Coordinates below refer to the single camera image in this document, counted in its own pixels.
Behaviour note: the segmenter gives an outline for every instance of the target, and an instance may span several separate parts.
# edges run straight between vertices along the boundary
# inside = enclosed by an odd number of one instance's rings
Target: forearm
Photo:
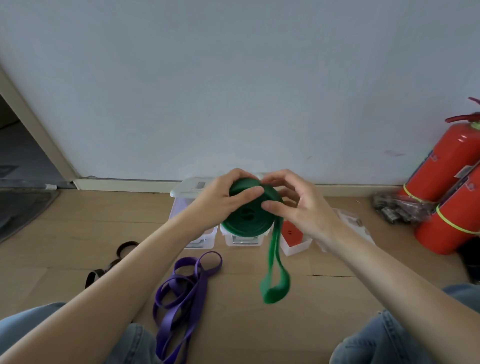
[[[439,362],[478,362],[480,314],[350,229],[338,232],[331,249]]]
[[[197,230],[169,221],[11,347],[0,363],[103,363]]]

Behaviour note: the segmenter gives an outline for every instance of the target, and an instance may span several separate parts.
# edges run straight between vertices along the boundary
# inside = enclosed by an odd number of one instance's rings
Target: fire extinguisher
[[[480,105],[480,100],[469,97]],[[447,123],[467,120],[470,124],[452,125],[398,194],[418,201],[438,202],[480,160],[480,113],[460,115]]]
[[[480,232],[480,165],[445,196],[415,237],[434,253],[447,255]]]

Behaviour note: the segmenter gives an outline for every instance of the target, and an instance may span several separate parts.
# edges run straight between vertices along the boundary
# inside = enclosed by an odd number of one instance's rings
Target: finger
[[[271,214],[280,216],[281,218],[286,218],[287,220],[292,220],[297,213],[297,209],[293,207],[286,206],[285,204],[277,201],[264,201],[262,202],[262,209],[270,212]]]
[[[252,202],[254,199],[260,197],[265,192],[262,186],[256,186],[248,188],[245,191],[236,194],[235,196],[228,197],[229,201],[232,203],[233,211],[235,211],[240,206]]]
[[[297,208],[297,204],[293,201],[290,201],[290,200],[283,200],[283,203],[287,206],[290,206],[290,207],[293,207],[293,208]]]
[[[240,178],[253,178],[255,180],[258,179],[253,174],[248,173],[245,170],[241,170],[240,168],[235,168],[234,170],[231,170],[230,172],[222,176],[222,178],[225,178],[225,182],[230,183],[230,185],[232,185],[235,181],[239,180]]]
[[[273,180],[272,182],[270,182],[268,184],[272,187],[285,186],[285,187],[295,191],[295,187],[293,187],[290,183],[286,182],[285,180]]]
[[[295,201],[296,203],[300,201],[299,194],[289,188],[284,188],[283,190],[280,190],[279,193],[280,196],[288,197],[290,200]]]
[[[307,181],[293,173],[291,170],[278,170],[277,172],[267,174],[262,180],[262,183],[269,184],[274,180],[284,180],[285,182],[290,183],[297,192],[299,192],[299,189],[305,189],[308,186]]]

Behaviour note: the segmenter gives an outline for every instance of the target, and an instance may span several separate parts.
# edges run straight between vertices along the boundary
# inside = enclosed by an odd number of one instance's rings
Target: rolled green band
[[[282,232],[283,219],[263,210],[262,202],[268,200],[283,202],[282,197],[272,186],[261,185],[260,181],[252,178],[243,178],[236,181],[230,188],[230,196],[235,196],[255,186],[262,186],[265,190],[264,194],[232,212],[222,225],[232,234],[241,237],[261,235],[272,224],[274,225],[272,241],[268,251],[268,272],[260,283],[260,292],[265,303],[275,303],[283,299],[290,290],[290,274],[288,274],[280,261],[280,234]],[[280,282],[275,287],[271,287],[275,260],[280,268]]]

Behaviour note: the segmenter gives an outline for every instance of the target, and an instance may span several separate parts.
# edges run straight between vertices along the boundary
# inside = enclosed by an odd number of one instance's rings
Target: door frame
[[[26,100],[20,94],[1,65],[0,95],[2,95],[7,104],[20,119],[20,122],[25,128],[27,128],[40,148],[42,148],[53,165],[58,169],[62,177],[68,182],[78,179],[80,177],[78,172],[65,158],[59,147],[47,133],[41,121],[34,114],[30,106],[28,106]]]

